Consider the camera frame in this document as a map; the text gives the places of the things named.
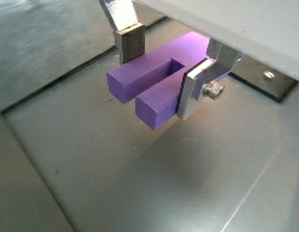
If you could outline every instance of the metal plate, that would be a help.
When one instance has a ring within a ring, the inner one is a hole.
[[[283,101],[298,83],[292,77],[276,71],[248,56],[243,58],[230,76],[246,83],[276,102]]]

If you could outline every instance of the metal surface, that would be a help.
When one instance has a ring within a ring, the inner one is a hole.
[[[154,28],[150,49],[188,31]],[[7,115],[76,230],[298,232],[299,86],[276,104],[226,78],[219,101],[151,131],[109,94],[117,66],[112,53]]]
[[[137,22],[132,0],[99,0],[99,2],[113,28],[120,62],[124,64],[146,53],[146,26]]]
[[[210,96],[214,100],[219,98],[224,86],[219,86],[214,81],[222,80],[230,74],[242,58],[239,51],[223,45],[215,39],[211,39],[207,54],[216,61],[204,59],[187,72],[184,77],[176,114],[183,120],[200,108],[203,97]]]
[[[163,17],[136,11],[146,24]],[[0,112],[112,46],[96,1],[0,1]],[[0,114],[0,232],[72,232],[25,152]]]
[[[121,31],[133,24],[137,24],[132,0],[99,0],[99,2],[115,31]]]
[[[135,7],[143,24],[163,18],[146,6]],[[0,1],[0,111],[113,44],[96,0]]]
[[[282,102],[298,81],[251,57],[244,57],[231,76],[276,102]]]
[[[146,25],[135,24],[115,32],[115,43],[120,51],[120,63],[128,63],[146,53]]]
[[[140,2],[299,81],[299,1]]]

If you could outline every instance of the u-shaped purple block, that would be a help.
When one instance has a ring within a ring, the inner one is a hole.
[[[154,130],[176,114],[184,73],[208,57],[208,43],[203,35],[184,34],[108,72],[111,93],[121,103],[136,98],[136,115]]]

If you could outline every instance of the purple foam block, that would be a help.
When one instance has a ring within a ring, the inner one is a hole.
[[[188,33],[108,73],[111,93],[123,103],[136,97],[136,115],[154,130],[175,116],[184,73],[207,57],[208,43]]]

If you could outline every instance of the silver bracket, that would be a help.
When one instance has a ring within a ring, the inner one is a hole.
[[[99,0],[111,22],[121,64],[146,53],[146,25],[137,22],[132,0]]]
[[[203,97],[208,96],[214,100],[220,97],[226,87],[219,81],[230,74],[243,57],[239,51],[215,39],[211,39],[207,55],[216,60],[203,59],[184,75],[176,113],[183,120],[200,108]]]

